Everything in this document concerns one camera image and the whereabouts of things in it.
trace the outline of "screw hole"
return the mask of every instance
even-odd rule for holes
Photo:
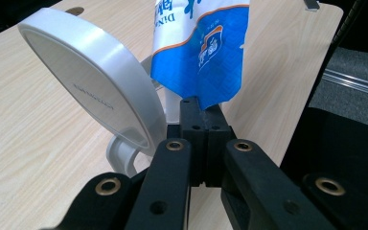
[[[345,189],[338,182],[329,178],[317,178],[315,185],[322,192],[332,196],[343,196],[346,193]]]
[[[296,204],[294,201],[292,200],[286,200],[283,203],[283,207],[286,209],[286,211],[292,215],[298,215],[300,214],[300,206],[298,206],[298,204]]]
[[[155,201],[150,205],[150,211],[155,215],[163,215],[167,211],[167,203],[164,201]]]
[[[181,142],[171,141],[171,142],[167,143],[166,148],[168,150],[182,150],[184,148],[184,146]]]
[[[253,148],[251,145],[245,142],[238,142],[235,144],[235,149],[239,151],[251,151]]]
[[[103,179],[98,183],[97,187],[95,187],[95,192],[100,196],[109,196],[118,192],[119,189],[121,189],[121,181],[113,177]]]

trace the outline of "gray surface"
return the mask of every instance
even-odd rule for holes
[[[368,81],[368,53],[338,48],[327,68]],[[310,106],[368,125],[368,94],[344,85],[322,80]]]

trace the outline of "bag label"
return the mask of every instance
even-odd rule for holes
[[[151,77],[200,107],[229,101],[241,88],[248,0],[159,0]]]

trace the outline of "white round object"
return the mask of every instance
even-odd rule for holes
[[[166,136],[150,77],[115,37],[64,11],[41,9],[18,24],[47,68],[102,126],[153,155]]]

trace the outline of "wooden table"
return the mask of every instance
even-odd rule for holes
[[[154,2],[65,0],[139,60],[151,53]],[[241,138],[279,164],[342,11],[303,0],[252,0],[242,90],[223,106]],[[0,34],[0,229],[54,227],[84,184],[110,172],[111,133],[37,59],[17,28]],[[138,167],[149,163],[142,156]],[[194,188],[190,229],[231,229],[218,189]]]

